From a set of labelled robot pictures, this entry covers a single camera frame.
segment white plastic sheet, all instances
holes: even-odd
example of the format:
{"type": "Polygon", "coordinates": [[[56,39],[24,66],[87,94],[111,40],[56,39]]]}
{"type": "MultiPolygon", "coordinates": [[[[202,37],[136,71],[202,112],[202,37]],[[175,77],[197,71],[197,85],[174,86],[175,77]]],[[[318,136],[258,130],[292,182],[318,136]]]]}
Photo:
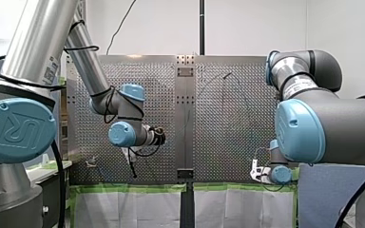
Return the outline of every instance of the white plastic sheet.
{"type": "Polygon", "coordinates": [[[180,228],[182,187],[79,187],[73,194],[74,228],[180,228]]]}
{"type": "Polygon", "coordinates": [[[194,189],[198,228],[292,228],[295,225],[295,189],[285,187],[279,192],[269,192],[256,185],[236,184],[194,189]]]}

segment blue joint cap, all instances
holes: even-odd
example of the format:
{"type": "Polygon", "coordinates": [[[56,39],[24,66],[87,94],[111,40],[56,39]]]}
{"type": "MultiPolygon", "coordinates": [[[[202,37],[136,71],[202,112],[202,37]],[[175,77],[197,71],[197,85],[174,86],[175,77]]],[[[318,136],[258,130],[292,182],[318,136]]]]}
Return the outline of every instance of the blue joint cap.
{"type": "Polygon", "coordinates": [[[115,146],[129,147],[135,145],[136,135],[133,126],[127,122],[117,122],[108,130],[109,141],[115,146]]]}
{"type": "Polygon", "coordinates": [[[275,131],[280,152],[289,161],[317,163],[325,153],[325,134],[313,109],[291,99],[278,105],[275,131]]]}
{"type": "Polygon", "coordinates": [[[292,180],[292,170],[286,166],[275,167],[270,175],[271,181],[277,184],[287,184],[292,180]]]}
{"type": "Polygon", "coordinates": [[[0,163],[30,161],[47,151],[57,133],[51,111],[25,98],[0,101],[0,163]]]}
{"type": "Polygon", "coordinates": [[[126,97],[134,100],[144,102],[144,88],[136,84],[123,84],[121,85],[120,92],[126,97]]]}
{"type": "Polygon", "coordinates": [[[273,150],[273,149],[276,149],[278,148],[278,141],[277,140],[272,140],[271,142],[269,142],[269,149],[270,150],[273,150]]]}
{"type": "Polygon", "coordinates": [[[271,62],[274,61],[274,57],[277,53],[271,52],[269,53],[268,57],[266,58],[266,66],[265,66],[265,81],[266,84],[272,86],[272,72],[271,72],[271,62]]]}

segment perforated metal panel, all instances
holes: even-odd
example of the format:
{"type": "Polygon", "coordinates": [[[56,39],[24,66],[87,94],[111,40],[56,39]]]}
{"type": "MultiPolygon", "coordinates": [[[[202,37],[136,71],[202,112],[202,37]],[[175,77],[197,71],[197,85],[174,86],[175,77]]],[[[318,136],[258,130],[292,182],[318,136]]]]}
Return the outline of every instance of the perforated metal panel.
{"type": "MultiPolygon", "coordinates": [[[[256,149],[274,139],[277,102],[264,63],[261,57],[197,59],[195,181],[249,181],[256,149]]],[[[264,165],[269,154],[260,151],[258,159],[264,165]]]]}
{"type": "MultiPolygon", "coordinates": [[[[185,64],[177,56],[101,59],[112,85],[145,87],[144,121],[165,129],[166,145],[155,156],[138,159],[135,182],[177,182],[177,168],[194,168],[194,181],[250,181],[255,150],[275,137],[277,102],[275,90],[265,84],[265,58],[191,59],[185,64]]],[[[131,181],[124,154],[108,142],[109,125],[90,111],[79,77],[68,78],[68,92],[69,154],[77,155],[71,182],[131,181]],[[85,161],[93,156],[98,168],[87,168],[85,161]]],[[[260,152],[258,159],[264,164],[269,155],[260,152]]]]}
{"type": "MultiPolygon", "coordinates": [[[[175,64],[161,61],[142,61],[122,56],[102,58],[108,80],[115,87],[135,83],[144,87],[144,123],[162,126],[167,142],[150,158],[139,158],[135,164],[135,182],[164,183],[176,181],[174,145],[174,85],[175,64]]],[[[131,171],[120,148],[108,141],[110,124],[103,116],[93,114],[88,106],[89,96],[80,78],[75,91],[75,134],[80,160],[71,172],[73,183],[126,182],[131,171]],[[97,168],[87,168],[85,161],[97,157],[97,168]]]]}

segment metal rod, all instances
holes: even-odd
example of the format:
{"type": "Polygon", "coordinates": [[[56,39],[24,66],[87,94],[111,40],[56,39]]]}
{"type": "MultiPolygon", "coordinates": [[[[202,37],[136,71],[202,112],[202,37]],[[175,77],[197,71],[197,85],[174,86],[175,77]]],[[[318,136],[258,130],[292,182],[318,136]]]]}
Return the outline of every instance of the metal rod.
{"type": "Polygon", "coordinates": [[[205,54],[205,0],[200,0],[200,55],[205,54]]]}

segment ur logo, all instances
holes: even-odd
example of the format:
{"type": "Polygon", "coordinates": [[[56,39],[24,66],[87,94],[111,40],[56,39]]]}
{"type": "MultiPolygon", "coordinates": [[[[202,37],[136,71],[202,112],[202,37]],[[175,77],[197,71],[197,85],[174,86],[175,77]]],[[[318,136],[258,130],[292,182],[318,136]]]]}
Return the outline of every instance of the ur logo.
{"type": "Polygon", "coordinates": [[[10,111],[0,135],[0,145],[35,149],[44,123],[44,120],[10,111]]]}

